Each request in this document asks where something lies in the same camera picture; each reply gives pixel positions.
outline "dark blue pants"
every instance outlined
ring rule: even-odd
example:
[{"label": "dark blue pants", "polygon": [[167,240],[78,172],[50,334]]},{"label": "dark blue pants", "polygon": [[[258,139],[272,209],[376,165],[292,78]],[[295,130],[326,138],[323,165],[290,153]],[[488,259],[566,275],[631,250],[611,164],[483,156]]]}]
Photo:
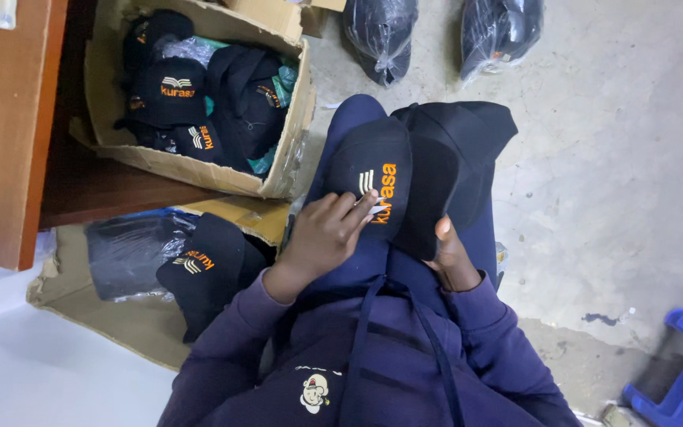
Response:
[{"label": "dark blue pants", "polygon": [[[347,132],[363,123],[386,116],[386,111],[381,104],[369,95],[354,95],[341,103],[328,127],[326,146],[323,148],[306,203],[324,196],[321,192],[323,173],[336,146]],[[463,242],[474,266],[485,270],[492,283],[496,283],[497,259],[492,204],[487,204],[474,225],[458,230],[458,237]],[[421,260],[413,259],[399,249],[390,247],[388,242],[379,240],[361,238],[352,257],[327,275],[315,280],[303,295],[367,282],[382,274],[386,274],[387,278],[394,282],[406,284],[413,294],[417,294],[413,296],[422,304],[448,317],[446,307],[438,292],[439,278],[434,272]]]}]

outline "concrete floor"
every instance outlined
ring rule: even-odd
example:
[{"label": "concrete floor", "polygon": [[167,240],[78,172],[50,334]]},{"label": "concrete floor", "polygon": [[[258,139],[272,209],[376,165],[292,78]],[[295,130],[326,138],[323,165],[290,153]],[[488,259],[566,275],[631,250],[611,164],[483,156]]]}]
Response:
[{"label": "concrete floor", "polygon": [[[664,348],[662,325],[683,307],[683,2],[547,2],[526,61],[466,88],[461,5],[421,3],[410,71],[390,89],[342,47],[338,17],[310,39],[319,108],[304,164],[325,140],[334,111],[323,106],[355,93],[387,111],[507,105],[520,133],[498,159],[493,189],[496,237],[510,254],[499,296],[574,409],[598,413],[629,381],[658,384],[659,395],[683,355]],[[643,374],[661,361],[664,373]]]}]

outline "hand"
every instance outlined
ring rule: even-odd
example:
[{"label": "hand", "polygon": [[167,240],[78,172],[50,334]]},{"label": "hand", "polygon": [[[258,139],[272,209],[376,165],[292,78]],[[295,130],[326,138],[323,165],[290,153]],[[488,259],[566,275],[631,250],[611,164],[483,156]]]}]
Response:
[{"label": "hand", "polygon": [[310,282],[342,265],[355,253],[360,231],[374,217],[368,211],[378,197],[372,189],[355,206],[352,193],[330,193],[302,209],[289,244],[262,277],[268,294],[289,304]]},{"label": "hand", "polygon": [[434,261],[427,261],[441,279],[441,287],[450,292],[466,292],[481,284],[481,275],[470,262],[463,242],[449,220],[441,218],[435,227],[436,237],[441,241]]}]

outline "cartoon graphic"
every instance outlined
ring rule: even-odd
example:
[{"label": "cartoon graphic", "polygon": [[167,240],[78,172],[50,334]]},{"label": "cartoon graphic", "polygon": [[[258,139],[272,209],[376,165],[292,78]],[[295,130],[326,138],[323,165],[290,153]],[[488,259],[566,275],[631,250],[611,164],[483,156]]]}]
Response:
[{"label": "cartoon graphic", "polygon": [[299,403],[302,403],[309,413],[318,413],[322,405],[327,406],[331,403],[325,398],[328,394],[328,382],[323,375],[313,374],[302,385],[304,390],[299,396]]}]

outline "kurasa logo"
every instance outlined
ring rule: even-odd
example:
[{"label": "kurasa logo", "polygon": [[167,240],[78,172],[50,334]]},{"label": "kurasa logo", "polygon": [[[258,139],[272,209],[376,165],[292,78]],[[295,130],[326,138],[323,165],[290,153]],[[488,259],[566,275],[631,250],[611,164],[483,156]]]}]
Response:
[{"label": "kurasa logo", "polygon": [[[394,197],[394,181],[396,180],[394,175],[397,174],[397,165],[386,163],[382,172],[384,173],[381,178],[381,192],[379,193],[380,206],[375,206],[370,210],[370,214],[374,214],[375,218],[370,221],[371,224],[386,224],[389,221],[389,216],[392,214],[392,204],[387,203],[387,199]],[[375,172],[374,170],[369,170],[368,172],[363,172],[360,174],[360,194],[365,195],[366,192],[374,188]]]},{"label": "kurasa logo", "polygon": [[213,137],[209,136],[207,126],[200,126],[199,131],[196,130],[195,126],[191,126],[189,128],[189,134],[191,135],[191,141],[196,148],[199,148],[200,150],[209,150],[210,148],[214,148]]},{"label": "kurasa logo", "polygon": [[213,261],[207,255],[199,251],[189,251],[186,252],[184,255],[186,256],[176,258],[173,261],[173,264],[183,265],[186,271],[188,271],[191,274],[197,274],[202,272],[202,269],[198,265],[196,265],[197,261],[202,263],[205,270],[209,270],[210,268],[215,267]]},{"label": "kurasa logo", "polygon": [[[173,89],[165,87],[165,85],[174,87]],[[165,96],[178,96],[181,98],[191,98],[196,91],[183,91],[184,87],[190,87],[191,80],[187,78],[176,79],[174,77],[165,77],[162,79],[162,84],[159,87],[160,92]]]}]

